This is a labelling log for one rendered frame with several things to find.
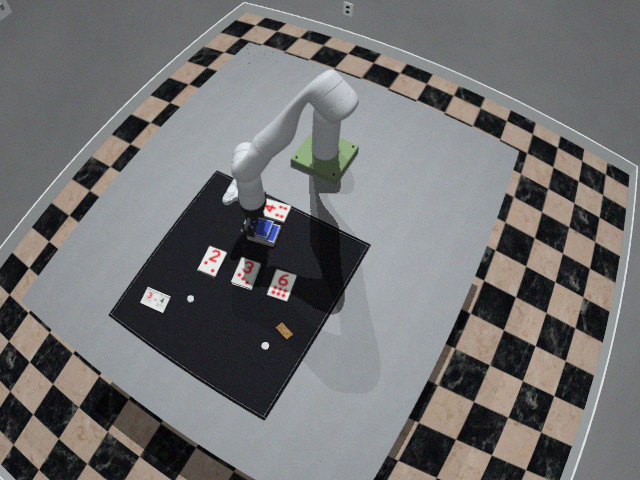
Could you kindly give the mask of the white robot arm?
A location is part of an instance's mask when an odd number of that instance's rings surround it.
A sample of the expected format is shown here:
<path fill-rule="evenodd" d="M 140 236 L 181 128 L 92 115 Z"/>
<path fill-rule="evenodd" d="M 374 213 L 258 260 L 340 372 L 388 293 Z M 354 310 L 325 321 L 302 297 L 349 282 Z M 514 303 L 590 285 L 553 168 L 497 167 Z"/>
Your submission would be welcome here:
<path fill-rule="evenodd" d="M 341 121 L 355 111 L 359 98 L 335 70 L 328 70 L 310 82 L 251 143 L 244 142 L 235 148 L 231 168 L 234 179 L 222 198 L 224 205 L 230 205 L 238 198 L 247 210 L 256 210 L 264 204 L 261 173 L 271 159 L 292 142 L 308 102 L 315 108 L 313 155 L 321 160 L 330 160 L 337 155 Z"/>

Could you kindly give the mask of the black square mat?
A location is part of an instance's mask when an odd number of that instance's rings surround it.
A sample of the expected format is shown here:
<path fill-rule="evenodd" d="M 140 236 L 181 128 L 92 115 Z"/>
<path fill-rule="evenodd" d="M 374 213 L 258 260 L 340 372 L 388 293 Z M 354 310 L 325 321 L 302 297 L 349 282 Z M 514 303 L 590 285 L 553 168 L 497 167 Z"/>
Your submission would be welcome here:
<path fill-rule="evenodd" d="M 126 296 L 126 294 L 128 293 L 128 291 L 131 289 L 131 287 L 133 286 L 133 284 L 136 282 L 136 280 L 138 279 L 138 277 L 140 276 L 140 274 L 143 272 L 143 270 L 146 268 L 146 266 L 148 265 L 148 263 L 151 261 L 151 259 L 153 258 L 153 256 L 156 254 L 156 252 L 159 250 L 159 248 L 162 246 L 162 244 L 165 242 L 165 240 L 168 238 L 168 236 L 171 234 L 171 232 L 174 230 L 174 228 L 177 226 L 177 224 L 180 222 L 180 220 L 183 218 L 183 216 L 187 213 L 187 211 L 190 209 L 190 207 L 194 204 L 194 202 L 198 199 L 198 197 L 202 194 L 202 192 L 206 189 L 206 187 L 210 184 L 210 182 L 214 179 L 214 177 L 219 174 L 231 181 L 233 181 L 234 178 L 216 170 L 216 172 L 212 175 L 212 177 L 207 181 L 207 183 L 203 186 L 203 188 L 199 191 L 199 193 L 195 196 L 195 198 L 191 201 L 191 203 L 187 206 L 187 208 L 184 210 L 184 212 L 180 215 L 180 217 L 177 219 L 177 221 L 174 223 L 174 225 L 170 228 L 170 230 L 167 232 L 167 234 L 164 236 L 164 238 L 161 240 L 161 242 L 158 244 L 158 246 L 156 247 L 156 249 L 153 251 L 153 253 L 150 255 L 150 257 L 147 259 L 147 261 L 145 262 L 145 264 L 142 266 L 142 268 L 139 270 L 139 272 L 137 273 L 137 275 L 134 277 L 134 279 L 132 280 L 132 282 L 130 283 L 130 285 L 127 287 L 127 289 L 125 290 L 125 292 L 122 294 L 122 296 L 120 297 L 120 299 L 118 300 L 118 302 L 116 303 L 116 305 L 113 307 L 113 309 L 111 310 L 111 312 L 109 313 L 109 316 L 111 318 L 113 318 L 115 321 L 117 321 L 119 324 L 121 324 L 124 328 L 126 328 L 128 331 L 130 331 L 132 334 L 134 334 L 136 337 L 138 337 L 139 339 L 141 339 L 143 342 L 145 342 L 147 345 L 149 345 L 151 348 L 153 348 L 154 350 L 156 350 L 158 353 L 160 353 L 161 355 L 163 355 L 164 357 L 166 357 L 168 360 L 170 360 L 171 362 L 173 362 L 174 364 L 176 364 L 178 367 L 180 367 L 181 369 L 183 369 L 184 371 L 186 371 L 187 373 L 189 373 L 190 375 L 192 375 L 193 377 L 195 377 L 196 379 L 198 379 L 199 381 L 201 381 L 202 383 L 204 383 L 205 385 L 209 386 L 210 388 L 212 388 L 213 390 L 215 390 L 216 392 L 220 393 L 221 395 L 223 395 L 224 397 L 228 398 L 229 400 L 231 400 L 232 402 L 236 403 L 237 405 L 241 406 L 242 408 L 246 409 L 247 411 L 251 412 L 252 414 L 256 415 L 257 417 L 263 419 L 265 421 L 266 417 L 268 416 L 268 414 L 270 413 L 270 411 L 272 410 L 273 406 L 275 405 L 275 403 L 277 402 L 278 398 L 280 397 L 280 395 L 282 394 L 283 390 L 285 389 L 285 387 L 287 386 L 288 382 L 290 381 L 290 379 L 292 378 L 293 374 L 295 373 L 295 371 L 297 370 L 298 366 L 300 365 L 301 361 L 303 360 L 303 358 L 305 357 L 306 353 L 308 352 L 309 348 L 311 347 L 311 345 L 313 344 L 314 340 L 316 339 L 317 335 L 319 334 L 320 330 L 322 329 L 323 325 L 325 324 L 326 320 L 328 319 L 329 315 L 331 314 L 332 310 L 334 309 L 335 305 L 337 304 L 338 300 L 340 299 L 341 295 L 343 294 L 344 290 L 346 289 L 348 283 L 350 282 L 351 278 L 353 277 L 355 271 L 357 270 L 358 266 L 360 265 L 362 259 L 364 258 L 366 252 L 368 251 L 369 247 L 371 246 L 370 244 L 320 220 L 317 219 L 293 206 L 291 206 L 291 210 L 300 213 L 350 239 L 353 239 L 363 245 L 365 245 L 366 247 L 364 248 L 363 252 L 361 253 L 359 259 L 357 260 L 356 264 L 354 265 L 352 271 L 350 272 L 349 276 L 347 277 L 346 281 L 344 282 L 343 286 L 341 287 L 340 291 L 338 292 L 336 298 L 334 299 L 333 303 L 331 304 L 330 308 L 328 309 L 328 311 L 326 312 L 325 316 L 323 317 L 322 321 L 320 322 L 319 326 L 317 327 L 316 331 L 314 332 L 313 336 L 311 337 L 311 339 L 309 340 L 308 344 L 306 345 L 305 349 L 303 350 L 303 352 L 301 353 L 300 357 L 298 358 L 297 362 L 295 363 L 295 365 L 293 366 L 292 370 L 290 371 L 290 373 L 288 374 L 287 378 L 285 379 L 285 381 L 283 382 L 282 386 L 280 387 L 280 389 L 278 390 L 277 394 L 275 395 L 275 397 L 273 398 L 272 402 L 270 403 L 270 405 L 268 406 L 268 408 L 266 409 L 265 413 L 262 415 L 259 412 L 253 410 L 252 408 L 248 407 L 247 405 L 243 404 L 242 402 L 238 401 L 237 399 L 233 398 L 232 396 L 230 396 L 229 394 L 225 393 L 224 391 L 222 391 L 221 389 L 217 388 L 216 386 L 214 386 L 213 384 L 211 384 L 210 382 L 206 381 L 205 379 L 203 379 L 202 377 L 200 377 L 199 375 L 197 375 L 196 373 L 194 373 L 193 371 L 191 371 L 190 369 L 188 369 L 187 367 L 185 367 L 184 365 L 182 365 L 181 363 L 179 363 L 178 361 L 176 361 L 174 358 L 172 358 L 171 356 L 169 356 L 168 354 L 166 354 L 164 351 L 162 351 L 161 349 L 159 349 L 158 347 L 156 347 L 154 344 L 152 344 L 150 341 L 148 341 L 147 339 L 145 339 L 143 336 L 141 336 L 139 333 L 137 333 L 135 330 L 133 330 L 132 328 L 130 328 L 128 325 L 126 325 L 123 321 L 121 321 L 119 318 L 117 318 L 115 315 L 113 315 L 113 313 L 115 312 L 115 310 L 117 309 L 117 307 L 119 306 L 119 304 L 122 302 L 122 300 L 124 299 L 124 297 Z"/>
<path fill-rule="evenodd" d="M 274 247 L 248 240 L 231 182 L 214 177 L 113 315 L 263 415 L 366 246 L 293 210 Z M 227 252 L 215 278 L 197 271 L 209 246 Z M 231 282 L 242 257 L 261 263 L 252 290 Z M 297 275 L 287 302 L 267 295 L 276 269 Z M 147 287 L 171 296 L 164 313 L 140 303 Z"/>

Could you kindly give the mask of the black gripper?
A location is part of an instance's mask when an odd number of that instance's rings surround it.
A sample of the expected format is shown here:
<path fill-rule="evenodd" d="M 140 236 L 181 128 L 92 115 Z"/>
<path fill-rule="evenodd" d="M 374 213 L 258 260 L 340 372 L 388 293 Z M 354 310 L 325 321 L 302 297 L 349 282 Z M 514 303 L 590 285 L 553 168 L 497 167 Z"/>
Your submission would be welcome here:
<path fill-rule="evenodd" d="M 247 210 L 240 205 L 241 210 L 246 214 L 246 224 L 242 224 L 244 235 L 248 235 L 253 238 L 257 236 L 255 231 L 256 231 L 256 226 L 258 225 L 258 218 L 260 217 L 264 219 L 265 215 L 263 210 L 265 210 L 266 204 L 267 204 L 267 200 L 265 200 L 264 204 L 256 210 Z"/>

